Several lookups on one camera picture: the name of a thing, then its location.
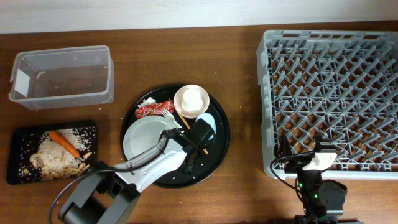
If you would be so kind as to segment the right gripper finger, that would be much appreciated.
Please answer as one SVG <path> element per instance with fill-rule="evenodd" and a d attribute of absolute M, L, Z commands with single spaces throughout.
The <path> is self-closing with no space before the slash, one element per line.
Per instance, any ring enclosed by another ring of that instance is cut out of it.
<path fill-rule="evenodd" d="M 316 153 L 334 153 L 335 146 L 326 142 L 319 134 L 315 136 L 315 147 L 314 152 Z"/>
<path fill-rule="evenodd" d="M 281 135 L 279 149 L 277 151 L 278 157 L 285 157 L 292 155 L 292 147 L 289 144 L 285 133 Z"/>

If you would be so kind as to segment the grey plate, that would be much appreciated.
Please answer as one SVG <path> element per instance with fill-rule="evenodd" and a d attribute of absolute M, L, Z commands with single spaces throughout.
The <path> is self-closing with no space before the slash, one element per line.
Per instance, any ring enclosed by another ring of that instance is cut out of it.
<path fill-rule="evenodd" d="M 133 122 L 122 137 L 125 158 L 130 160 L 155 146 L 162 131 L 173 128 L 173 122 L 161 116 L 146 116 Z"/>

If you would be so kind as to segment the orange carrot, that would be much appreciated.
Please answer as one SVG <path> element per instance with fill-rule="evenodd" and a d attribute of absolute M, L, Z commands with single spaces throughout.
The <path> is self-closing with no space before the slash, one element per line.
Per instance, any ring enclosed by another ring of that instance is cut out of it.
<path fill-rule="evenodd" d="M 80 153 L 77 149 L 58 131 L 50 131 L 49 138 L 56 142 L 57 144 L 61 145 L 64 149 L 66 149 L 73 157 L 79 158 Z"/>

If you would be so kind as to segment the rice and food scraps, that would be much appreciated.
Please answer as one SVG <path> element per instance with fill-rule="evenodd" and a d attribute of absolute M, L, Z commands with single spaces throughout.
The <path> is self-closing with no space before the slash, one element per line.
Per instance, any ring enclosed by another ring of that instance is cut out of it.
<path fill-rule="evenodd" d="M 57 131 L 79 153 L 73 156 L 62 145 L 52 140 L 49 131 L 28 134 L 22 138 L 17 167 L 20 183 L 78 177 L 95 161 L 96 128 L 68 128 Z"/>

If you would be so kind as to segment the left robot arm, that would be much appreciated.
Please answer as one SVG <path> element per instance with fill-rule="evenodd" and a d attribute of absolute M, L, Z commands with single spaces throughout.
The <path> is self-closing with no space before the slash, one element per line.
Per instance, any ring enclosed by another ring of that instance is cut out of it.
<path fill-rule="evenodd" d="M 141 192 L 165 174 L 190 166 L 214 134 L 198 119 L 188 131 L 160 133 L 158 143 L 132 159 L 109 166 L 99 161 L 71 182 L 74 191 L 61 207 L 62 223 L 126 223 Z"/>

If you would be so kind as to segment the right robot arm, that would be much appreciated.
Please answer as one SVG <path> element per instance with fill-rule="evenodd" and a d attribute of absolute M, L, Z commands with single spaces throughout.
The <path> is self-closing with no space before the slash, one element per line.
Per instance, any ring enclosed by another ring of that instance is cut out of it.
<path fill-rule="evenodd" d="M 322 178 L 323 172 L 337 157 L 337 147 L 317 135 L 313 150 L 294 154 L 283 134 L 278 153 L 275 161 L 284 163 L 288 171 L 297 175 L 293 189 L 303 205 L 304 214 L 294 216 L 294 223 L 338 223 L 348 189 L 335 180 Z"/>

